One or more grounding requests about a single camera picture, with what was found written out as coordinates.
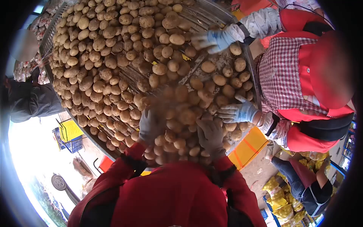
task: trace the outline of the gingham apron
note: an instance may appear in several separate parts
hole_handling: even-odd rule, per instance
[[[262,111],[272,111],[284,118],[278,110],[298,108],[327,114],[319,106],[304,100],[299,77],[299,48],[314,44],[316,39],[274,37],[269,48],[255,59],[261,86]]]

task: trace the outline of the jeans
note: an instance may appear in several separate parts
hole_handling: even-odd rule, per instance
[[[300,201],[305,187],[291,163],[289,161],[281,160],[277,157],[273,157],[271,162],[284,176],[286,176],[291,187],[291,195]]]

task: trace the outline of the white glove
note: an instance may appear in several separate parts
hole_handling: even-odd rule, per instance
[[[258,109],[243,96],[237,94],[235,98],[242,102],[242,104],[221,106],[218,110],[218,116],[223,118],[224,123],[234,122],[252,122],[254,115]]]

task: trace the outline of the black shirt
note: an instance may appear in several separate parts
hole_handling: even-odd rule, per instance
[[[327,181],[323,188],[320,188],[318,181],[314,181],[311,184],[311,190],[313,191],[317,202],[324,203],[330,199],[331,193],[333,192],[333,185],[331,185],[330,181]],[[304,205],[305,210],[309,215],[312,215],[315,209],[318,207],[309,188],[306,189],[301,203]],[[322,205],[315,215],[321,214],[328,204],[329,202]]]

